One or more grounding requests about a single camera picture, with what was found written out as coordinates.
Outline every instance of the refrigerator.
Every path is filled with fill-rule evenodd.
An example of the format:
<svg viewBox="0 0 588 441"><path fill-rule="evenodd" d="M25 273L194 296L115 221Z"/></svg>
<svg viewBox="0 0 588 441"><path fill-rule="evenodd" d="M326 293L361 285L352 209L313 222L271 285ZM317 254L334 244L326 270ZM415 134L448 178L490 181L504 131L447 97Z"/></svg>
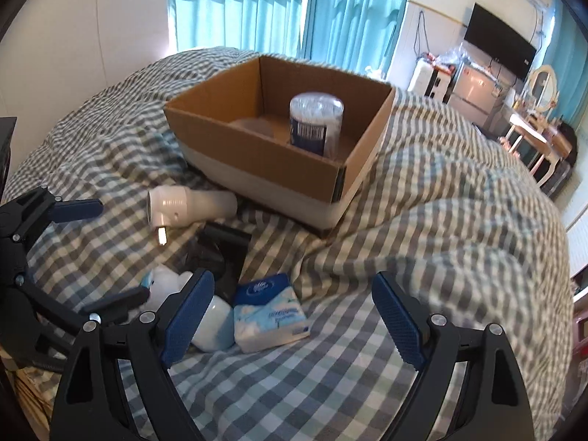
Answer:
<svg viewBox="0 0 588 441"><path fill-rule="evenodd" d="M490 116L495 107L502 105L505 96L502 85L482 67L464 63L447 104L472 123L489 129Z"/></svg>

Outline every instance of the blanket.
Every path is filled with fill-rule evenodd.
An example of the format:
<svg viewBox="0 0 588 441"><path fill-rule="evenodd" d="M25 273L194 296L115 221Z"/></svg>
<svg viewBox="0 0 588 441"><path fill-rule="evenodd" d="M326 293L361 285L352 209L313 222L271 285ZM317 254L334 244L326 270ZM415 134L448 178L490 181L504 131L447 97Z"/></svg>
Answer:
<svg viewBox="0 0 588 441"><path fill-rule="evenodd" d="M29 254L36 283L77 310L136 286L157 264L180 270L199 228L149 230L146 195L160 184L214 189L190 171L162 111L172 97L249 51L165 58L63 118L8 181L5 198L42 183L64 200L98 197L97 220L52 225ZM415 378L374 307L370 279L388 270L454 324L500 323L524 378L537 441L560 412L571 340L567 241L527 169L454 110L400 90L380 153L343 219L320 239L239 199L225 223L252 234L242 280L289 275L311 323L304 340L244 355L189 349L170 369L210 441L378 439ZM142 436L154 438L130 363L120 362ZM463 379L457 365L431 437L443 435ZM47 401L60 377L27 374Z"/></svg>

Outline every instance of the white plastic pipe fitting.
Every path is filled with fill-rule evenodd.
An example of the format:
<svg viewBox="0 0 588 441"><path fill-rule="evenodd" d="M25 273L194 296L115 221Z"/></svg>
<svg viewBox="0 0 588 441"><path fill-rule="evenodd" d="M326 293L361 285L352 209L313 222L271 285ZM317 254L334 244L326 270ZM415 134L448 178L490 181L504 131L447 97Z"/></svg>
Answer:
<svg viewBox="0 0 588 441"><path fill-rule="evenodd" d="M147 217L158 230L159 243L167 242L166 227L187 227L193 222L227 219L237 213L237 198L224 190L191 190L184 186L159 186L149 190Z"/></svg>
<svg viewBox="0 0 588 441"><path fill-rule="evenodd" d="M192 277L192 272L180 275L164 265L159 265L141 281L143 287L149 289L149 299L142 310L157 312L165 299L182 290ZM192 344L205 353L227 350L234 345L233 309L220 297L214 295L202 318Z"/></svg>

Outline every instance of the cardboard box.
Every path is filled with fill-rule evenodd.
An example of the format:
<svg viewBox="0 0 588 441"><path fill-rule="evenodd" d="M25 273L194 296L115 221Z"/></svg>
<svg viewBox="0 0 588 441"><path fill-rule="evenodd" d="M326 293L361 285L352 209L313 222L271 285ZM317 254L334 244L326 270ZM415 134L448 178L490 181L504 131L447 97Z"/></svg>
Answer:
<svg viewBox="0 0 588 441"><path fill-rule="evenodd" d="M289 144L290 100L323 92L344 104L337 160ZM262 55L166 104L185 159L210 180L317 229L334 227L366 177L394 90L379 81ZM262 117L274 138L228 123Z"/></svg>

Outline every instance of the window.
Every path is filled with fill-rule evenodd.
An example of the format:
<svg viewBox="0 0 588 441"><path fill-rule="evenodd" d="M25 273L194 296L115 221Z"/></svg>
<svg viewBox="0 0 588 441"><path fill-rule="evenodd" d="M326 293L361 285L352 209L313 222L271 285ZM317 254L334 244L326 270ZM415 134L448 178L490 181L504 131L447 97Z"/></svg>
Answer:
<svg viewBox="0 0 588 441"><path fill-rule="evenodd" d="M232 46L364 72L390 64L406 0L170 0L178 50Z"/></svg>

